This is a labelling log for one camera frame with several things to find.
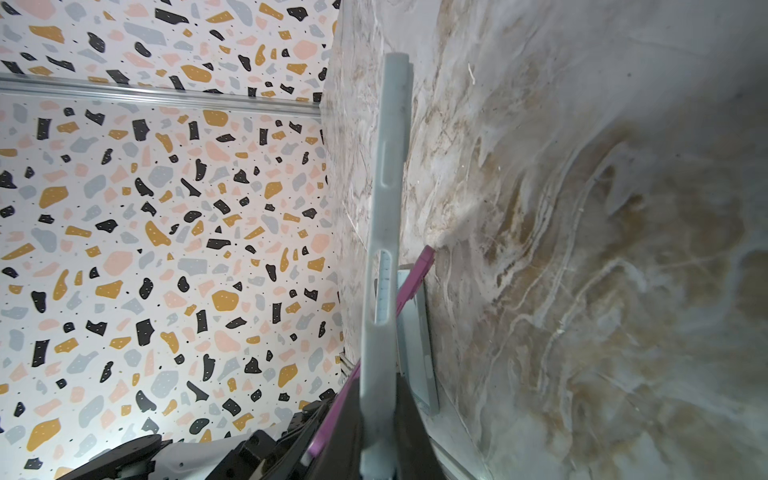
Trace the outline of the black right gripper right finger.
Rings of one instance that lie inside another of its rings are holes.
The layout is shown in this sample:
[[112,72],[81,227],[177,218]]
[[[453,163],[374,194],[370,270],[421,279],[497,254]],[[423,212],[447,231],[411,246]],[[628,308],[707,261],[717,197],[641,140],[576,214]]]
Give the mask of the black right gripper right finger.
[[446,480],[411,389],[401,375],[396,376],[394,439],[397,480]]

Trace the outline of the mint phone case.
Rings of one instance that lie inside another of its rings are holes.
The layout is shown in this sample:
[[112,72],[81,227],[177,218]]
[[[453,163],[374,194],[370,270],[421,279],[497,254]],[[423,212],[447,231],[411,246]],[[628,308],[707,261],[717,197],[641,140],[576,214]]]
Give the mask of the mint phone case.
[[399,368],[418,408],[427,416],[440,411],[434,373],[424,284],[397,317]]

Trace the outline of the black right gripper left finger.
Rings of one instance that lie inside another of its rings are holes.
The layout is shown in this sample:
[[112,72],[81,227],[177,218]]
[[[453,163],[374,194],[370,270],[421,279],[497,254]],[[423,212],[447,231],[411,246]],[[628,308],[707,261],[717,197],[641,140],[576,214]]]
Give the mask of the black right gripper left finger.
[[350,378],[321,426],[324,443],[309,467],[308,478],[360,479],[362,430],[359,378]]

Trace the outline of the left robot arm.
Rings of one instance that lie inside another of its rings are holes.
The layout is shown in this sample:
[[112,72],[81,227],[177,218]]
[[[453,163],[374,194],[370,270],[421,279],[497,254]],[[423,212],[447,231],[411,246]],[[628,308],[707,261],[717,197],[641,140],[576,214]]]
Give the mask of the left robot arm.
[[265,430],[209,443],[146,435],[108,450],[65,479],[302,479],[301,463],[330,409],[317,400],[295,413],[277,439]]

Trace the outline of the purple phone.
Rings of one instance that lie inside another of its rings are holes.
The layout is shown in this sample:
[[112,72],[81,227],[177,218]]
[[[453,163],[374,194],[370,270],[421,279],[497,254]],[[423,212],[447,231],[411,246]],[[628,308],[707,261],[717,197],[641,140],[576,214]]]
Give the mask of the purple phone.
[[[408,275],[405,277],[405,280],[399,284],[399,291],[396,299],[397,320],[400,320],[400,314],[403,308],[416,296],[428,271],[434,263],[434,256],[434,249],[429,245],[425,245],[417,261],[412,266],[407,267]],[[352,371],[351,378],[345,383],[339,394],[335,397],[330,411],[323,420],[323,423],[315,434],[307,452],[302,458],[302,463],[304,465],[308,465],[311,460],[318,458],[329,442],[340,412],[346,401],[346,397],[351,390],[352,381],[357,380],[359,376],[360,363],[356,365],[355,369]]]

